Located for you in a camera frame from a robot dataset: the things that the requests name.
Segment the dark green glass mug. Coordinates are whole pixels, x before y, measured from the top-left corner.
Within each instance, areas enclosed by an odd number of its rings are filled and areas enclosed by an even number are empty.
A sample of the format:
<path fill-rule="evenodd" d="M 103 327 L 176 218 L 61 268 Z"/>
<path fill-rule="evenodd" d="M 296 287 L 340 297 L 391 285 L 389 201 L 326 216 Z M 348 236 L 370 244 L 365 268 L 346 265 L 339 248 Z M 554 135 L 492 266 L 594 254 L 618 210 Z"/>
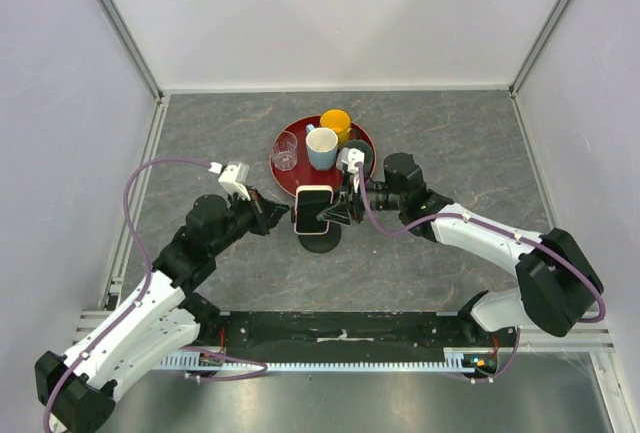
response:
<path fill-rule="evenodd" d="M 345 148 L 356 148 L 364 153 L 364 176 L 369 178 L 375 168 L 375 152 L 373 147 L 364 140 L 349 140 L 344 145 Z"/>

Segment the black phone stand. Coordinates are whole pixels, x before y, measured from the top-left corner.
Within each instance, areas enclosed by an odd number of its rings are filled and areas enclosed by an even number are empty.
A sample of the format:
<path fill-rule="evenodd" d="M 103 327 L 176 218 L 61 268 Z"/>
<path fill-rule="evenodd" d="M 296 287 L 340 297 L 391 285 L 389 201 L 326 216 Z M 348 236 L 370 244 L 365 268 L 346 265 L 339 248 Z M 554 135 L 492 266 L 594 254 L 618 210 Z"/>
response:
<path fill-rule="evenodd" d="M 315 254 L 325 254 L 334 250 L 342 238 L 342 229 L 339 224 L 330 223 L 326 233 L 321 235 L 299 235 L 298 241 L 301 246 Z"/>

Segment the red round tray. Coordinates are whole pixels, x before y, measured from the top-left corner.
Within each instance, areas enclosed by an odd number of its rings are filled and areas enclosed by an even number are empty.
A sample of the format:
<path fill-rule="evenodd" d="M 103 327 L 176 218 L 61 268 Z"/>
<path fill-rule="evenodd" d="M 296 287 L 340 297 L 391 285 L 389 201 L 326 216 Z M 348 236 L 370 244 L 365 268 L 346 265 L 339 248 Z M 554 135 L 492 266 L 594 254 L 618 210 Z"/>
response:
<path fill-rule="evenodd" d="M 296 166 L 293 169 L 288 171 L 279 170 L 274 165 L 273 161 L 269 160 L 271 173 L 276 183 L 291 196 L 294 196 L 296 194 L 297 188 L 302 185 L 326 184 L 331 186 L 333 190 L 336 191 L 342 183 L 342 172 L 335 167 L 327 171 L 318 171 L 311 166 L 305 145 L 306 126 L 308 124 L 311 124 L 314 127 L 318 127 L 320 125 L 320 116 L 313 115 L 298 119 L 285 127 L 278 135 L 278 139 L 280 139 L 281 137 L 287 139 L 285 132 L 289 132 L 296 136 L 297 162 Z M 368 179 L 372 176 L 376 169 L 377 153 L 373 139 L 368 134 L 368 132 L 357 123 L 352 124 L 350 139 L 364 141 L 371 147 L 373 151 L 372 158 L 368 158 L 366 160 L 365 178 Z"/>

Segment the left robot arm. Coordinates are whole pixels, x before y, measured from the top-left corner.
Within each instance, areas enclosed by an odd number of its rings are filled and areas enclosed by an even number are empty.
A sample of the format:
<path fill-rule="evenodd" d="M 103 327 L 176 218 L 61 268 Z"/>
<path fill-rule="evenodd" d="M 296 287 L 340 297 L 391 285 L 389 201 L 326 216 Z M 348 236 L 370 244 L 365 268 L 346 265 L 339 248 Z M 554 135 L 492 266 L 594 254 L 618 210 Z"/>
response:
<path fill-rule="evenodd" d="M 99 430 L 128 390 L 167 356 L 193 342 L 215 342 L 219 311 L 197 288 L 215 271 L 218 255 L 248 233 L 267 235 L 288 210 L 255 189 L 198 198 L 120 306 L 64 354 L 46 352 L 36 361 L 44 431 Z"/>

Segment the clear plastic cup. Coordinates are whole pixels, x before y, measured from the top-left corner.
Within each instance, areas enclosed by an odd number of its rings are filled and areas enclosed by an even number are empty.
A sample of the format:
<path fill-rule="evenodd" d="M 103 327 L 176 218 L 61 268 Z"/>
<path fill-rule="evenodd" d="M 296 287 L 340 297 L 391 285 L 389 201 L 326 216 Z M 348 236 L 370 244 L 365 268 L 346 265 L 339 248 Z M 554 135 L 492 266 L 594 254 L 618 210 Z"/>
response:
<path fill-rule="evenodd" d="M 291 171 L 297 165 L 298 141 L 295 134 L 282 131 L 272 146 L 271 162 L 280 171 Z"/>

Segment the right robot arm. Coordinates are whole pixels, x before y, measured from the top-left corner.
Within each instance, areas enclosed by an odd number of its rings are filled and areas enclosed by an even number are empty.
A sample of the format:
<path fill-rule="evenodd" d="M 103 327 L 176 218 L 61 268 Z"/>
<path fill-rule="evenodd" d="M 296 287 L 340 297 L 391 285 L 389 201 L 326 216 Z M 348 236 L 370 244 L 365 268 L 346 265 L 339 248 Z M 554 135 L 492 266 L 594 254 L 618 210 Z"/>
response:
<path fill-rule="evenodd" d="M 395 211 L 401 228 L 434 243 L 474 254 L 512 274 L 516 287 L 477 294 L 465 306 L 458 334 L 477 347 L 506 327 L 533 325 L 564 337 L 578 323 L 599 323 L 606 316 L 604 287 L 567 231 L 523 230 L 477 215 L 429 189 L 412 155 L 395 153 L 384 162 L 381 182 L 365 178 L 365 154 L 343 149 L 336 160 L 343 182 L 320 219 L 349 225 L 374 221 L 378 211 Z"/>

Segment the light blue mug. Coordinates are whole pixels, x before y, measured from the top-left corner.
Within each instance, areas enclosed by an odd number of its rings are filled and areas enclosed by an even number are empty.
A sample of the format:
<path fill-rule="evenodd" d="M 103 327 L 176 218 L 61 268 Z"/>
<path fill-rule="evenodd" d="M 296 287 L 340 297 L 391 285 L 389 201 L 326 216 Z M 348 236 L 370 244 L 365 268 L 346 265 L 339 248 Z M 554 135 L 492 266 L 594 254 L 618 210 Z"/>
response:
<path fill-rule="evenodd" d="M 311 166 L 318 171 L 328 171 L 334 167 L 338 137 L 330 128 L 306 126 L 305 144 Z"/>

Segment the phone with pink case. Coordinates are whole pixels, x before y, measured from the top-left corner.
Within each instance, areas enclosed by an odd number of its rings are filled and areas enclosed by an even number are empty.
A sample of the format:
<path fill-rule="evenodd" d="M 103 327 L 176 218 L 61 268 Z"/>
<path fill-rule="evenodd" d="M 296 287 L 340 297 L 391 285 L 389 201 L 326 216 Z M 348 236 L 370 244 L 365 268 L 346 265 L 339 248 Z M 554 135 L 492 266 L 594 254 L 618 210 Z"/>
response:
<path fill-rule="evenodd" d="M 329 222 L 318 216 L 327 208 L 334 196 L 329 185 L 302 185 L 296 189 L 292 222 L 298 236 L 323 235 L 329 230 Z"/>

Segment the yellow mug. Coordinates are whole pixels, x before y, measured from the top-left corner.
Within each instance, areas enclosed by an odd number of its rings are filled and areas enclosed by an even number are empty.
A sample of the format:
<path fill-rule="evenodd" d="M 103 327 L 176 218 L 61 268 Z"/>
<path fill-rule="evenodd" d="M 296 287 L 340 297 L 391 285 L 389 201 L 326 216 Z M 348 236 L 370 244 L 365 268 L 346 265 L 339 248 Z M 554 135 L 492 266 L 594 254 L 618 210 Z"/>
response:
<path fill-rule="evenodd" d="M 325 111 L 320 117 L 320 126 L 329 128 L 336 134 L 339 148 L 350 139 L 351 117 L 342 109 Z"/>

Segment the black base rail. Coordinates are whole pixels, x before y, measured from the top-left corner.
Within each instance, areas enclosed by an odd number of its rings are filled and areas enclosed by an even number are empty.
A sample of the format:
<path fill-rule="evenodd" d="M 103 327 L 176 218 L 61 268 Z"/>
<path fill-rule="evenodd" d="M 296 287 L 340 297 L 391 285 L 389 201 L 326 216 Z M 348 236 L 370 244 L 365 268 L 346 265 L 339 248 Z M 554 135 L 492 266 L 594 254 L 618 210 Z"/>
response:
<path fill-rule="evenodd" d="M 456 314 L 233 311 L 198 343 L 264 363 L 400 363 L 440 362 L 447 348 L 491 353 L 515 339 L 513 327 L 490 333 Z"/>

